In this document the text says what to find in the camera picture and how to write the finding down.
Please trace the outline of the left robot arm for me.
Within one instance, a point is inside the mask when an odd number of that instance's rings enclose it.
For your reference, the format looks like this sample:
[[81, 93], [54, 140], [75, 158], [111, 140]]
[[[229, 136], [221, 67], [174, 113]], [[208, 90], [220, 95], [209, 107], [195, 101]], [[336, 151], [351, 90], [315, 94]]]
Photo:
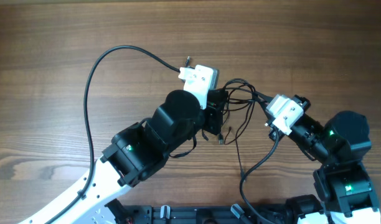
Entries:
[[172, 152], [203, 130], [218, 135], [226, 90], [210, 90], [201, 108], [185, 90], [170, 92], [152, 118], [117, 133], [93, 166], [25, 223], [129, 223], [118, 197], [162, 169]]

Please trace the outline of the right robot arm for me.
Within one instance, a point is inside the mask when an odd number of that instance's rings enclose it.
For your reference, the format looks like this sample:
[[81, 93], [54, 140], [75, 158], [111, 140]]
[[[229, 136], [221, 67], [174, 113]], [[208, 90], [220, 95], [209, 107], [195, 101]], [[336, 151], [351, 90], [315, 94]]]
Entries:
[[379, 200], [363, 165], [372, 147], [367, 118], [341, 111], [321, 125], [307, 115], [310, 105], [298, 95], [276, 95], [268, 99], [265, 113], [270, 139], [287, 136], [308, 159], [321, 163], [313, 172], [316, 194], [259, 207], [256, 222], [380, 223]]

